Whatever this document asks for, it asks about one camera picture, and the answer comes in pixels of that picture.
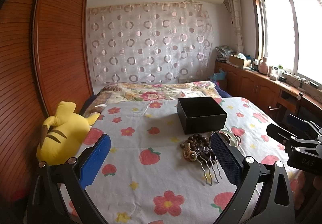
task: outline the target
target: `metal screw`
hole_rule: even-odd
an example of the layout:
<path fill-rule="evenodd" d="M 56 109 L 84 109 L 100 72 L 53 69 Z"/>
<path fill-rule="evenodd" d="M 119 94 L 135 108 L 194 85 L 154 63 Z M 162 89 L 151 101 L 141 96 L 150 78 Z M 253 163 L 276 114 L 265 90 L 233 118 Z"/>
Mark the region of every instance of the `metal screw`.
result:
<path fill-rule="evenodd" d="M 276 161 L 276 166 L 282 168 L 284 165 L 282 161 Z"/>
<path fill-rule="evenodd" d="M 68 164 L 74 164 L 76 162 L 76 158 L 72 157 L 68 160 Z"/>
<path fill-rule="evenodd" d="M 254 160 L 254 158 L 253 158 L 253 157 L 246 157 L 246 161 L 247 161 L 248 163 L 253 163 L 255 160 Z"/>
<path fill-rule="evenodd" d="M 39 162 L 39 164 L 38 164 L 38 166 L 39 166 L 40 168 L 43 168 L 45 165 L 46 165 L 46 162 L 45 162 L 45 161 L 41 161 L 41 162 Z"/>

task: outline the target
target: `yellow plush toy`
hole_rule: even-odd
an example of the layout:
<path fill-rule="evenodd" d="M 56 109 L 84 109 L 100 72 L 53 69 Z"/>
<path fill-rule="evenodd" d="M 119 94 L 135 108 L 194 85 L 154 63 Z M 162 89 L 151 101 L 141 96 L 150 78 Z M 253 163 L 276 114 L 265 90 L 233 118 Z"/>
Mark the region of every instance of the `yellow plush toy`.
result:
<path fill-rule="evenodd" d="M 56 114 L 44 121 L 37 147 L 38 161 L 58 165 L 76 155 L 99 113 L 84 118 L 74 113 L 75 108 L 75 103 L 61 101 Z"/>

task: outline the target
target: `wooden wardrobe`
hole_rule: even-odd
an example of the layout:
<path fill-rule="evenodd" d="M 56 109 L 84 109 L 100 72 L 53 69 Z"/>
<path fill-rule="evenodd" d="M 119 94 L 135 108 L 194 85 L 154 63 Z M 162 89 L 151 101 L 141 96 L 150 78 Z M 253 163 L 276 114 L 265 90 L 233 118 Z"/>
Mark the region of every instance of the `wooden wardrobe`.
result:
<path fill-rule="evenodd" d="M 28 192 L 39 130 L 60 101 L 92 94 L 86 0 L 5 0 L 0 8 L 0 196 Z"/>

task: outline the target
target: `circle pattern curtain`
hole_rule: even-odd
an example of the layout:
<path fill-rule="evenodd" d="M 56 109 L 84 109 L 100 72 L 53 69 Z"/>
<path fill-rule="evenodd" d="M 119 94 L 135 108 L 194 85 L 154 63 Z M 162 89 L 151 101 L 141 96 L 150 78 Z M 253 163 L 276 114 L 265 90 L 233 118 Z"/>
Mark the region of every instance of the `circle pattern curtain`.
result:
<path fill-rule="evenodd" d="M 92 79 L 178 83 L 207 73 L 213 29 L 196 3 L 146 3 L 87 10 Z"/>

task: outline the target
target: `floral quilt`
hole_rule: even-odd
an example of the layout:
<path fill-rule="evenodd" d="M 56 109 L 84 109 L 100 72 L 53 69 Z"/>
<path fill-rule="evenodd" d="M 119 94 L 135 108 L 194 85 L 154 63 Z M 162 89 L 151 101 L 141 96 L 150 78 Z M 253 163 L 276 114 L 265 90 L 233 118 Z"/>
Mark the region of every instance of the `floral quilt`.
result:
<path fill-rule="evenodd" d="M 150 94 L 137 93 L 142 99 Z M 228 114 L 224 128 L 240 136 L 241 153 L 264 164 L 282 161 L 295 191 L 299 170 L 286 164 L 285 147 L 266 133 L 273 120 L 244 98 L 218 97 L 215 101 Z M 220 165 L 222 178 L 215 169 L 219 183 L 214 181 L 211 186 L 200 165 L 183 158 L 180 143 L 188 136 L 177 114 L 177 102 L 158 98 L 109 104 L 87 135 L 78 155 L 102 133 L 112 142 L 93 184 L 86 187 L 109 224 L 210 224 L 233 196 L 236 186 L 229 183 Z M 64 185 L 61 190 L 69 212 L 77 216 Z M 250 217 L 259 193 L 257 187 L 243 221 Z"/>
<path fill-rule="evenodd" d="M 133 84 L 111 83 L 105 86 L 98 97 L 84 113 L 88 117 L 93 112 L 101 113 L 104 107 L 96 107 L 102 104 L 118 103 L 121 101 L 150 101 L 150 100 L 174 100 L 178 97 L 220 97 L 215 84 L 211 81 L 197 81 L 184 84 Z"/>

